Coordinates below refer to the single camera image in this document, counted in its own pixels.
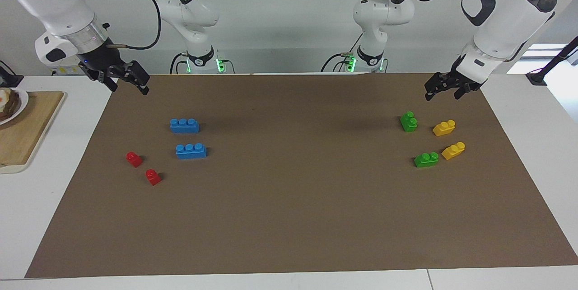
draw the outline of food on plate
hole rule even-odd
[[[20,105],[18,93],[10,88],[0,88],[0,121],[14,115]]]

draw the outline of yellow lego brick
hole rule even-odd
[[[436,125],[433,130],[436,137],[445,136],[446,134],[450,134],[454,132],[456,129],[456,122],[449,120],[447,122],[442,122]]]
[[[464,144],[464,142],[458,142],[458,143],[446,148],[442,152],[442,156],[444,158],[446,158],[446,160],[450,160],[450,159],[453,159],[453,158],[459,156],[462,152],[464,152],[464,150],[466,150],[466,144]]]

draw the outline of black stand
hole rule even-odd
[[[544,68],[540,70],[540,72],[526,74],[526,77],[528,78],[528,80],[530,80],[530,83],[535,86],[547,86],[547,84],[544,82],[545,75],[548,74],[560,62],[566,60],[570,55],[570,52],[574,51],[574,49],[576,49],[577,47],[578,47],[578,36],[574,38],[574,40],[572,40],[570,44],[566,45],[566,47],[564,47],[562,51],[560,51],[560,53],[556,55],[555,58],[553,58],[548,64],[546,64],[546,66],[544,66]]]
[[[3,67],[0,66],[0,78],[4,81],[0,84],[2,88],[15,88],[17,87],[22,79],[23,75],[9,74]]]

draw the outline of white wall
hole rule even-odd
[[[209,28],[214,45],[235,62],[237,72],[314,72],[334,53],[348,51],[361,29],[352,18],[359,0],[214,0],[219,24]],[[561,12],[571,0],[559,0]],[[150,0],[88,0],[117,43],[147,45],[155,35]],[[35,39],[42,25],[16,2],[0,0],[0,58],[19,73],[46,74],[37,61]],[[388,29],[390,72],[448,70],[475,27],[460,0],[416,5],[415,19]],[[179,35],[163,23],[159,44],[150,51],[122,51],[151,74],[167,73],[174,54],[184,49]]]
[[[540,43],[567,44],[578,36],[578,0],[572,0],[561,13],[556,14],[557,21],[545,29]]]

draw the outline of green lego brick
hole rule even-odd
[[[401,121],[401,126],[403,127],[404,131],[413,132],[415,129],[417,129],[417,119],[413,117],[413,112],[407,112],[403,114],[399,120]]]
[[[439,154],[437,152],[432,152],[431,154],[422,154],[421,156],[415,158],[415,166],[418,168],[432,167],[438,164]]]

